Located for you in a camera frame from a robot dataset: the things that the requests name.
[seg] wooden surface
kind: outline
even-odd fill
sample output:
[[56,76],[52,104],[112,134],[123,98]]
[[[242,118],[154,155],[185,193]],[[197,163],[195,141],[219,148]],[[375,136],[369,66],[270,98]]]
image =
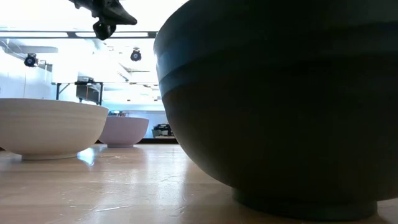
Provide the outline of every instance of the wooden surface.
[[[107,149],[78,159],[21,161],[0,152],[0,224],[311,223],[252,211],[178,145]],[[398,200],[353,223],[398,223]]]

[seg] pink bowl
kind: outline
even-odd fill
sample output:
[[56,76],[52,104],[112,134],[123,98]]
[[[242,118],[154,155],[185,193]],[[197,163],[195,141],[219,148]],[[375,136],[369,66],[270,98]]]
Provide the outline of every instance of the pink bowl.
[[108,117],[99,140],[108,147],[133,147],[145,136],[148,124],[145,118]]

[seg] bowl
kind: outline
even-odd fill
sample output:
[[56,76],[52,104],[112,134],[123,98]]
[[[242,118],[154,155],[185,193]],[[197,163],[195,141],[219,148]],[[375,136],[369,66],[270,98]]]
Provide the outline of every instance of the bowl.
[[154,44],[178,142],[249,207],[371,216],[398,196],[397,7],[190,0]]
[[0,147],[25,160],[76,157],[96,142],[107,115],[81,103],[0,99]]
[[145,118],[108,117],[99,140],[108,147],[133,147],[147,131]]

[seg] table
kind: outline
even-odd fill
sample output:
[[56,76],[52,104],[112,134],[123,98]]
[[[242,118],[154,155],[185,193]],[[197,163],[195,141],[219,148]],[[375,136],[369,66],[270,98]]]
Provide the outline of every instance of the table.
[[[1,224],[313,223],[250,210],[178,145],[107,149],[78,158],[21,161],[0,152]],[[353,223],[398,223],[398,200]]]

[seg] bowl base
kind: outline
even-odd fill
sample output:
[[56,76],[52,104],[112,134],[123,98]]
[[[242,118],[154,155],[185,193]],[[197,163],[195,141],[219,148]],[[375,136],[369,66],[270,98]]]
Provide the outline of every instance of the bowl base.
[[77,156],[77,153],[73,154],[61,154],[61,155],[22,155],[22,160],[49,160],[49,159],[69,159]]
[[377,202],[349,205],[315,204],[303,202],[268,200],[248,195],[234,189],[234,199],[261,212],[283,217],[313,221],[354,221],[369,218],[377,212]]
[[134,145],[115,145],[115,144],[108,144],[108,148],[131,148]]

